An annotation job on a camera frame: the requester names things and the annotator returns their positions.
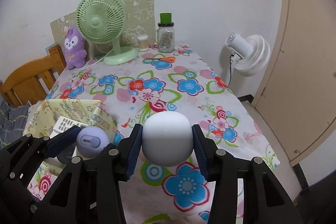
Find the fan center cap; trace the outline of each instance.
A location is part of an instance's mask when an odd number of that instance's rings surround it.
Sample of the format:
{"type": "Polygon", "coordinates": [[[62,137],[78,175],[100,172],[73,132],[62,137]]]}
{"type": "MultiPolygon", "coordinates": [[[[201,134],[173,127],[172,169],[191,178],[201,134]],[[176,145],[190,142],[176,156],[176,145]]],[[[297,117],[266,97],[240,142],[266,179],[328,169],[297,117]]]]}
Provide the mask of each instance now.
{"type": "Polygon", "coordinates": [[[98,18],[98,17],[93,17],[93,18],[91,19],[91,24],[92,24],[93,26],[97,27],[97,26],[100,24],[100,20],[99,20],[99,18],[98,18]]]}

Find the black jar lid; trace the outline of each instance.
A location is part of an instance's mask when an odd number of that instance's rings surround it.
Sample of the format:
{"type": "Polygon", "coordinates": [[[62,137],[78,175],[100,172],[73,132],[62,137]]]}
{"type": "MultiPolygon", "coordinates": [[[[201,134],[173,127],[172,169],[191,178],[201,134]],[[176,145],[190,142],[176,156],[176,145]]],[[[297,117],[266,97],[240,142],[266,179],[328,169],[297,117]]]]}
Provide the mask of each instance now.
{"type": "Polygon", "coordinates": [[[159,22],[157,25],[159,27],[173,27],[174,26],[174,22],[166,23],[166,24],[162,24],[161,22],[159,22]]]}

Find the green cap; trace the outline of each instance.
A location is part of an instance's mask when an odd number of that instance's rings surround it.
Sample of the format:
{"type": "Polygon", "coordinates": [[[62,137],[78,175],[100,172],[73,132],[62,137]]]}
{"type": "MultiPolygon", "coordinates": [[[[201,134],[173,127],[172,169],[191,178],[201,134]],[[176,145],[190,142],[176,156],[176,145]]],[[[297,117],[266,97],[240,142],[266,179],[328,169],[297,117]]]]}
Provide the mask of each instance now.
{"type": "Polygon", "coordinates": [[[161,24],[170,24],[171,23],[171,13],[161,13],[160,14],[160,23],[161,24]]]}

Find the black cord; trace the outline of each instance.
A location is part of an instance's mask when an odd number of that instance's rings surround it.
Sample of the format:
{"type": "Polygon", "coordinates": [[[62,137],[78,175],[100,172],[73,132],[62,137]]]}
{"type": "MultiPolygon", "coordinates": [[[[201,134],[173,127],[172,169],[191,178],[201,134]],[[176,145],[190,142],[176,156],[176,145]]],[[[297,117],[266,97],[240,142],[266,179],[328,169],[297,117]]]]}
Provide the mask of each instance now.
{"type": "Polygon", "coordinates": [[[231,75],[231,64],[232,64],[231,57],[233,57],[233,56],[234,56],[234,55],[231,54],[231,55],[230,55],[230,60],[229,60],[229,61],[230,61],[230,81],[229,81],[228,85],[231,83],[231,76],[232,76],[232,75],[231,75]]]}

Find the white fan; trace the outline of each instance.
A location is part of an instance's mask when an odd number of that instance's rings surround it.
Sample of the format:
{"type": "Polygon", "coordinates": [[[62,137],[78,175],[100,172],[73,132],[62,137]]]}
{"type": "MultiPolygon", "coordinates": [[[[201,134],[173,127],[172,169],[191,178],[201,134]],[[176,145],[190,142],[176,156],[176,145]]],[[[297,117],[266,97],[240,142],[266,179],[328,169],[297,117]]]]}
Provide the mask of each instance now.
{"type": "Polygon", "coordinates": [[[225,83],[230,83],[234,69],[243,76],[253,76],[268,63],[269,44],[260,35],[254,34],[244,39],[233,32],[227,38],[226,45],[236,54],[230,57],[230,70],[227,73],[225,83]]]}

